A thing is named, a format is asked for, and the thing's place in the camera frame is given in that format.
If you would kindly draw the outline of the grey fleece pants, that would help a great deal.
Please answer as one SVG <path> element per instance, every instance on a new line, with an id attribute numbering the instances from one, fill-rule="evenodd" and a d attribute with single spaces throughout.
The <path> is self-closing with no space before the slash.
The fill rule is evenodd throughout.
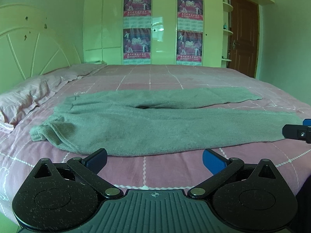
<path id="1" fill-rule="evenodd" d="M 221 108 L 258 99 L 243 87 L 100 91 L 66 98 L 30 136 L 75 154 L 135 157 L 274 142 L 284 125 L 302 122 L 295 113 Z"/>

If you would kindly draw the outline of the pink checked bed sheet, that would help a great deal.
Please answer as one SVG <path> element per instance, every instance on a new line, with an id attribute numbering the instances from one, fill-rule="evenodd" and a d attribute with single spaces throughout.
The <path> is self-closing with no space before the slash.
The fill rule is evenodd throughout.
<path id="1" fill-rule="evenodd" d="M 310 176 L 310 144 L 285 139 L 285 124 L 310 106 L 228 68 L 74 65 L 51 73 L 56 93 L 1 131 L 1 213 L 41 158 L 64 163 L 99 148 L 100 177 L 123 190 L 189 189 L 210 177 L 212 148 L 246 163 L 270 159 L 293 193 Z"/>

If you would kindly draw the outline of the pink pillow near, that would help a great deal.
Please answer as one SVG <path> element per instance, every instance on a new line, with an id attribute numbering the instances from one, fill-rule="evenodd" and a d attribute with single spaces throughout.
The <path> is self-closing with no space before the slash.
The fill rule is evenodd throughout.
<path id="1" fill-rule="evenodd" d="M 1 131 L 11 133 L 34 108 L 41 106 L 64 85 L 82 78 L 76 73 L 50 73 L 32 77 L 1 94 Z"/>

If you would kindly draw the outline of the brown wooden door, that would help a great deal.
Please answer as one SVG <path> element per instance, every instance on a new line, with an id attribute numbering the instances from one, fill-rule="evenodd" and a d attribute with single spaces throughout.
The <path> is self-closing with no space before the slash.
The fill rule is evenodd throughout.
<path id="1" fill-rule="evenodd" d="M 230 59 L 228 68 L 254 78 L 257 68 L 259 12 L 249 0 L 231 0 Z"/>

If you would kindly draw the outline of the lower right red poster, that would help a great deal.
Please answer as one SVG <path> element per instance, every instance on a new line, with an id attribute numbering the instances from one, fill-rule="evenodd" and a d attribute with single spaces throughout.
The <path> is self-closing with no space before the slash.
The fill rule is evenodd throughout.
<path id="1" fill-rule="evenodd" d="M 176 63 L 179 65 L 201 65 L 202 32 L 185 30 L 177 32 Z"/>

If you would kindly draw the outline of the red poster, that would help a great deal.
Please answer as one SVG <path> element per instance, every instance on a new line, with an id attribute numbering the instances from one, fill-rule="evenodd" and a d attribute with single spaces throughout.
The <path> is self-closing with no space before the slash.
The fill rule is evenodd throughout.
<path id="1" fill-rule="evenodd" d="M 203 0 L 177 0 L 177 18 L 193 19 L 202 21 L 204 19 Z"/>
<path id="2" fill-rule="evenodd" d="M 177 32 L 176 63 L 179 65 L 201 65 L 202 32 L 185 30 Z"/>
<path id="3" fill-rule="evenodd" d="M 152 0 L 123 0 L 123 16 L 151 16 Z"/>
<path id="4" fill-rule="evenodd" d="M 151 29 L 123 30 L 123 61 L 125 64 L 149 64 L 151 61 Z"/>

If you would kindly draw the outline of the cream wooden headboard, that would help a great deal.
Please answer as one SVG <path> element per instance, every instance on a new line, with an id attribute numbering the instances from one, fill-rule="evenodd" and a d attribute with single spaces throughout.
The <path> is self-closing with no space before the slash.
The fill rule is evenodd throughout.
<path id="1" fill-rule="evenodd" d="M 1 6 L 1 92 L 79 63 L 76 47 L 50 26 L 41 10 L 25 4 Z"/>

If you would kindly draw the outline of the lower left red poster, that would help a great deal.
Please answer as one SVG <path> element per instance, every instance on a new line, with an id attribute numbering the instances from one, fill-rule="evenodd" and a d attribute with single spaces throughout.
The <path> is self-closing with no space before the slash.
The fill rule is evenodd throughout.
<path id="1" fill-rule="evenodd" d="M 123 30 L 123 61 L 125 64 L 149 64 L 151 61 L 151 29 Z"/>

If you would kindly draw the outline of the cream corner shelves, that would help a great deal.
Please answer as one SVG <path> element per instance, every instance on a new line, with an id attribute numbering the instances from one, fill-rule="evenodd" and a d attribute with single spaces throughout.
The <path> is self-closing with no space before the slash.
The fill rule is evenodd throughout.
<path id="1" fill-rule="evenodd" d="M 231 0 L 222 0 L 223 4 L 223 39 L 222 39 L 222 54 L 221 66 L 227 67 L 231 61 L 231 44 L 232 44 L 232 12 L 233 6 Z"/>

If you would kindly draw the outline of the upper right red poster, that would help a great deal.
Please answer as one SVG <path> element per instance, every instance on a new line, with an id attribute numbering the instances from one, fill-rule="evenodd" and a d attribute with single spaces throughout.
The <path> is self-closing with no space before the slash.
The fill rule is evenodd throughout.
<path id="1" fill-rule="evenodd" d="M 203 0 L 177 0 L 177 18 L 193 19 L 202 21 L 204 19 Z"/>

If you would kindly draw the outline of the cream built-in wardrobe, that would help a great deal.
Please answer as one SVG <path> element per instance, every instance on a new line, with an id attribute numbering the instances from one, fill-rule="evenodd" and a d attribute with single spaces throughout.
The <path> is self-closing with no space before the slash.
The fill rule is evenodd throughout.
<path id="1" fill-rule="evenodd" d="M 249 0 L 257 5 L 275 0 Z M 179 30 L 202 32 L 201 66 L 221 67 L 222 0 L 203 0 L 204 19 L 177 18 L 177 0 L 152 0 L 151 16 L 123 16 L 123 0 L 84 0 L 83 52 L 87 62 L 125 65 L 123 30 L 151 29 L 151 65 L 176 63 Z M 142 65 L 135 62 L 130 65 Z"/>

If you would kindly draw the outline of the upper left red poster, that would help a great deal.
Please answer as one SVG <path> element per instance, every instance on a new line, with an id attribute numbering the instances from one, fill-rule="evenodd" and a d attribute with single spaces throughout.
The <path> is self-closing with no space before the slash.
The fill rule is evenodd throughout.
<path id="1" fill-rule="evenodd" d="M 152 0 L 123 0 L 123 16 L 151 16 Z"/>

